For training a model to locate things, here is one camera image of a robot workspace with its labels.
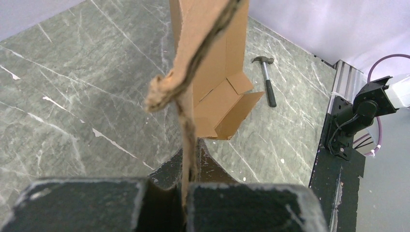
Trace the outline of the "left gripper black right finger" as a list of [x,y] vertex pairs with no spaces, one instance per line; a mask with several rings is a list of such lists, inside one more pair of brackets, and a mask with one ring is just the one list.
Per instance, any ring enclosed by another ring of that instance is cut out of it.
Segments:
[[233,179],[190,184],[189,232],[326,232],[319,199],[303,185],[238,183]]

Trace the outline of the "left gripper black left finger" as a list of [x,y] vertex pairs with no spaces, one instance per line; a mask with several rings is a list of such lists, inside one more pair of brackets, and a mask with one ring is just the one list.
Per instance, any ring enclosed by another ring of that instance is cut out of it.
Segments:
[[41,178],[23,190],[3,232],[178,232],[182,151],[148,176]]

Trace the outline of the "brown cardboard box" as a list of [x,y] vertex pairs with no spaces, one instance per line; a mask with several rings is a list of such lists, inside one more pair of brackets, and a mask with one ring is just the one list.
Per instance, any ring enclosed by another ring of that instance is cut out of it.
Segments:
[[169,2],[176,56],[166,75],[154,77],[147,112],[174,102],[182,134],[181,204],[198,180],[198,138],[229,140],[263,96],[243,71],[247,0]]

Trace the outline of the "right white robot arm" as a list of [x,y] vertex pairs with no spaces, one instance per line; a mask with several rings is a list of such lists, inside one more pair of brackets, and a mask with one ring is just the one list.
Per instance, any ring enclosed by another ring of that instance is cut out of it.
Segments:
[[358,154],[352,147],[357,132],[371,126],[378,116],[393,114],[410,106],[410,78],[387,84],[391,78],[386,76],[367,83],[352,103],[335,97],[324,142],[330,154],[350,160],[352,154]]

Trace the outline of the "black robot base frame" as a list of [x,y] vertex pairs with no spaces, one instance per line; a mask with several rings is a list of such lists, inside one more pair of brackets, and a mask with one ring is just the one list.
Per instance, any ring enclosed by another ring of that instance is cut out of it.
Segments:
[[332,135],[332,117],[350,103],[333,97],[319,141],[309,187],[319,198],[330,232],[354,232],[357,224],[360,181],[364,176],[365,157],[353,151],[349,160],[331,154],[327,138]]

